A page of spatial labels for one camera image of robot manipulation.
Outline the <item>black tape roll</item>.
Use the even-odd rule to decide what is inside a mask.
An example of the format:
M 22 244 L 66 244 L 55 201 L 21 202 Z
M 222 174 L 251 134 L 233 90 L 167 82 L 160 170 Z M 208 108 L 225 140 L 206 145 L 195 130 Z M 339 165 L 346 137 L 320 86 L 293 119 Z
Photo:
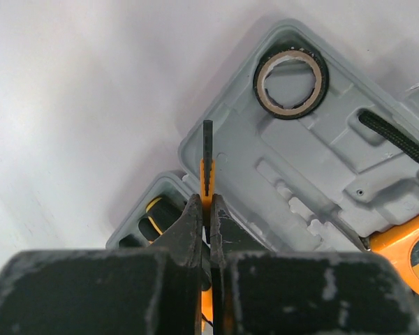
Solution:
M 321 53 L 291 41 L 274 45 L 261 56 L 253 76 L 253 92 L 273 117 L 298 119 L 321 104 L 329 79 Z

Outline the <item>black yellow screwdriver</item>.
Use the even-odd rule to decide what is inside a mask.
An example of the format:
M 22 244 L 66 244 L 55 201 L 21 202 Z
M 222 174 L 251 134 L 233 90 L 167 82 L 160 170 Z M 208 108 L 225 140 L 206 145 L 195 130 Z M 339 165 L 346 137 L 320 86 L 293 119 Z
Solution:
M 140 219 L 138 229 L 151 244 L 160 237 L 180 216 L 181 211 L 168 198 L 153 199 Z

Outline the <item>orange tape measure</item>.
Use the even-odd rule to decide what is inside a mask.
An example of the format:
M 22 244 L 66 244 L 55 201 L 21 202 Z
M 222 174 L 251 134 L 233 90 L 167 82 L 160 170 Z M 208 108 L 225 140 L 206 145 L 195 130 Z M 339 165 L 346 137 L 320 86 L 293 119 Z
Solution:
M 370 110 L 361 111 L 358 119 L 419 164 L 419 144 L 399 129 Z M 363 244 L 368 251 L 386 258 L 410 289 L 419 295 L 419 215 L 385 232 L 371 234 Z

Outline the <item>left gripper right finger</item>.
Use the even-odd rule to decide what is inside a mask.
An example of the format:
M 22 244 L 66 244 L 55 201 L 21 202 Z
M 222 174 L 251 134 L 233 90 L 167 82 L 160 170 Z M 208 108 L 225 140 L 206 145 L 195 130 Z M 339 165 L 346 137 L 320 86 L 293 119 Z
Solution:
M 215 334 L 419 334 L 406 288 L 385 258 L 265 250 L 220 195 L 210 225 Z

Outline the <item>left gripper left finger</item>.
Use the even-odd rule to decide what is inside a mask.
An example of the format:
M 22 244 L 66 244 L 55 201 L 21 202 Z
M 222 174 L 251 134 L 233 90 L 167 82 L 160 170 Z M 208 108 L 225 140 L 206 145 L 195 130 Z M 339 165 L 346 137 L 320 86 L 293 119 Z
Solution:
M 0 272 L 0 334 L 199 334 L 202 202 L 140 248 L 25 251 Z

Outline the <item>grey plastic tool case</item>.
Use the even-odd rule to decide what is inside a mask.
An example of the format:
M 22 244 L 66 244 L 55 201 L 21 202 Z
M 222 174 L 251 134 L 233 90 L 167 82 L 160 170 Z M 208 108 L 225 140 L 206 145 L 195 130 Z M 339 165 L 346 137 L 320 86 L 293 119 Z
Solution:
M 258 61 L 295 41 L 321 53 L 328 92 L 311 113 L 278 119 L 253 92 Z M 394 99 L 302 23 L 272 27 L 204 112 L 213 121 L 215 191 L 274 251 L 360 251 L 419 215 L 419 164 L 360 123 L 370 110 L 419 144 L 419 85 Z

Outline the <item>orange hex key set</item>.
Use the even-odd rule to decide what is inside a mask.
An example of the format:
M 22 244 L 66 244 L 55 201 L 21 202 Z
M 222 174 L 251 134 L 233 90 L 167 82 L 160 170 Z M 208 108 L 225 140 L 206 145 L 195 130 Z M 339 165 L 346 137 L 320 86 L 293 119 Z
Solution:
M 205 243 L 210 245 L 210 212 L 214 194 L 215 162 L 213 159 L 213 121 L 203 121 L 203 157 L 200 161 L 200 198 L 203 205 Z M 212 289 L 202 291 L 203 322 L 213 326 Z

